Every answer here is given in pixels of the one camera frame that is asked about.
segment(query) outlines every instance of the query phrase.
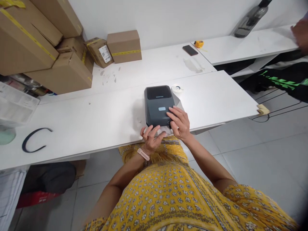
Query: hand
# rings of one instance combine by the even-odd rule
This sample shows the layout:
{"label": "hand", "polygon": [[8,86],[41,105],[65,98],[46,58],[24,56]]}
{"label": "hand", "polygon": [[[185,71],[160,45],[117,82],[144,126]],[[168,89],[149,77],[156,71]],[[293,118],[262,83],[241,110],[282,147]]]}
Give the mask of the hand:
{"label": "hand", "polygon": [[308,54],[308,21],[300,20],[291,30],[303,54]]}
{"label": "hand", "polygon": [[162,132],[161,134],[159,134],[159,136],[157,136],[156,138],[154,138],[156,132],[159,130],[160,126],[156,126],[153,129],[153,125],[151,125],[150,127],[148,127],[148,129],[144,132],[145,127],[143,127],[140,131],[140,135],[143,137],[145,144],[141,147],[141,149],[147,154],[147,155],[151,155],[155,152],[155,150],[160,146],[160,143],[162,141],[162,139],[164,138],[164,136],[166,135],[166,132]]}
{"label": "hand", "polygon": [[170,125],[173,130],[173,134],[175,135],[176,138],[185,142],[186,140],[192,137],[192,134],[190,134],[189,131],[188,115],[186,112],[184,112],[183,110],[179,109],[176,106],[173,106],[173,108],[170,107],[169,110],[172,113],[167,112],[167,116],[169,116],[170,119],[172,119]]}

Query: pink smartwatch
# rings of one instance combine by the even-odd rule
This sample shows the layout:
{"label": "pink smartwatch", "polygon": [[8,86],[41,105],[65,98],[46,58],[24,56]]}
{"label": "pink smartwatch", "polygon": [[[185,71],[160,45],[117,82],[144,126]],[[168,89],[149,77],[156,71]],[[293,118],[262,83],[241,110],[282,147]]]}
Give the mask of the pink smartwatch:
{"label": "pink smartwatch", "polygon": [[147,154],[145,154],[144,151],[143,151],[141,148],[138,149],[137,153],[139,153],[139,154],[140,154],[143,158],[145,158],[147,161],[150,160],[150,157],[149,157]]}

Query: black rubber band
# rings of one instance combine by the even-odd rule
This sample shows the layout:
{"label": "black rubber band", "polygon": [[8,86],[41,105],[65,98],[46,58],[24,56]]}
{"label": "black rubber band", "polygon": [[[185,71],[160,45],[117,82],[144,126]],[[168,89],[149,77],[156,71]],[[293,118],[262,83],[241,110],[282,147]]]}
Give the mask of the black rubber band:
{"label": "black rubber band", "polygon": [[26,152],[26,153],[33,153],[33,152],[37,152],[37,151],[43,149],[44,147],[46,147],[46,145],[44,145],[43,147],[40,147],[39,149],[37,149],[37,150],[35,150],[35,151],[32,151],[32,152],[30,152],[30,151],[28,151],[28,150],[26,149],[26,145],[27,145],[27,142],[28,142],[28,140],[30,139],[30,137],[31,137],[34,133],[37,133],[38,131],[43,130],[43,129],[47,129],[47,130],[49,130],[50,132],[53,132],[50,128],[39,128],[39,129],[37,129],[37,130],[31,132],[31,133],[25,138],[25,140],[24,140],[23,143],[22,143],[22,150],[23,150],[24,152]]}

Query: black smartphone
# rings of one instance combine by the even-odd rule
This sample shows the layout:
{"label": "black smartphone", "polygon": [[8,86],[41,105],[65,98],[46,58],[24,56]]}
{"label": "black smartphone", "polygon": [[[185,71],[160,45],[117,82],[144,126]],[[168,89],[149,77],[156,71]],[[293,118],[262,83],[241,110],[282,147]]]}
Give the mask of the black smartphone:
{"label": "black smartphone", "polygon": [[195,51],[195,49],[192,48],[190,45],[184,46],[183,49],[184,49],[190,56],[193,56],[193,55],[197,55],[197,54],[198,54],[198,52]]}

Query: yellow dress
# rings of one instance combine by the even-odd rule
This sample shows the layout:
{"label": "yellow dress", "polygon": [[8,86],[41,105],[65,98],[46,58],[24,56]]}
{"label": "yellow dress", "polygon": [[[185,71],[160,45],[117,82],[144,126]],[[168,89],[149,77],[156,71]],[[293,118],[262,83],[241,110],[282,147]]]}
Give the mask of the yellow dress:
{"label": "yellow dress", "polygon": [[[141,144],[120,147],[125,163]],[[297,224],[262,192],[232,185],[220,193],[189,167],[174,137],[164,138],[107,218],[82,230],[290,230]]]}

